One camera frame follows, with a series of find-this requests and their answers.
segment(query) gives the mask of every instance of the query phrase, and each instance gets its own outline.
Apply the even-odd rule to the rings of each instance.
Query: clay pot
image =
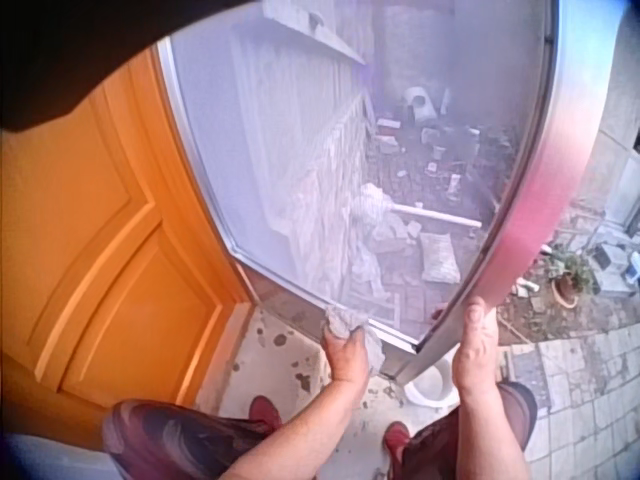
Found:
[[[570,273],[564,273],[560,277],[553,279],[553,293],[556,300],[566,307],[574,308],[578,303],[578,292],[573,287],[573,281]]]

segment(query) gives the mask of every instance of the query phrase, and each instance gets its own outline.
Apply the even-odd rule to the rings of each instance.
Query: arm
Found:
[[[364,395],[369,364],[364,331],[348,340],[325,329],[332,382],[298,416],[234,463],[222,480],[308,480],[329,458]]]
[[[475,298],[467,309],[460,348],[453,361],[460,392],[457,477],[524,480],[529,467],[495,383],[498,324]]]

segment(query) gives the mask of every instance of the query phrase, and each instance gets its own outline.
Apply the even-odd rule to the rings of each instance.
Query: hand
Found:
[[[474,297],[465,311],[462,341],[453,358],[453,382],[461,401],[495,392],[497,358],[496,311],[487,313],[484,300]]]
[[[369,358],[364,346],[364,329],[351,332],[348,339],[338,338],[324,327],[322,348],[331,367],[331,380],[350,386],[360,401],[369,383]]]

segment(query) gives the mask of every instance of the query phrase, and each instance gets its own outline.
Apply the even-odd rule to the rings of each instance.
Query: cleaning cloth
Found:
[[[364,328],[364,345],[369,358],[369,375],[377,375],[384,362],[382,342],[369,326],[368,317],[361,312],[339,308],[334,305],[327,307],[325,312],[329,330],[338,338],[349,338],[353,330],[362,326]]]

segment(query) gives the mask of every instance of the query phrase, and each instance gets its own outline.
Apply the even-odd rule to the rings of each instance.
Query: orange door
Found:
[[[10,427],[95,447],[121,399],[191,404],[232,310],[248,301],[157,72],[146,51],[66,117],[3,132]]]

